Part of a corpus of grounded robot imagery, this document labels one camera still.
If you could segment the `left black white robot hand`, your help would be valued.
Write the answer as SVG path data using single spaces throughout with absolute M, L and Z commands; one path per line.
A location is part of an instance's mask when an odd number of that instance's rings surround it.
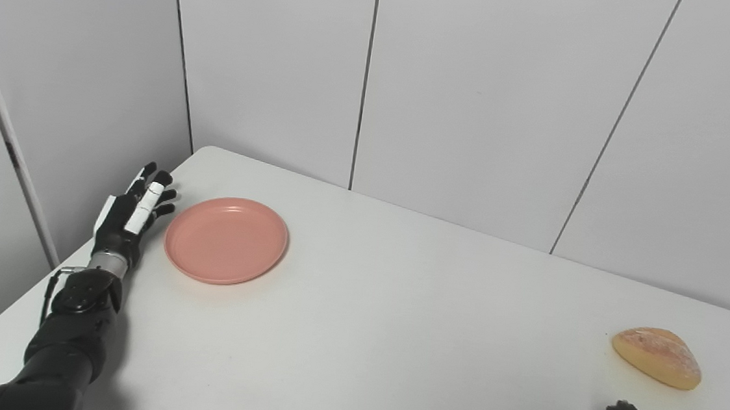
M 94 226 L 92 257 L 104 255 L 128 272 L 140 261 L 141 243 L 159 218 L 173 214 L 178 192 L 172 175 L 150 162 L 121 195 L 110 195 Z

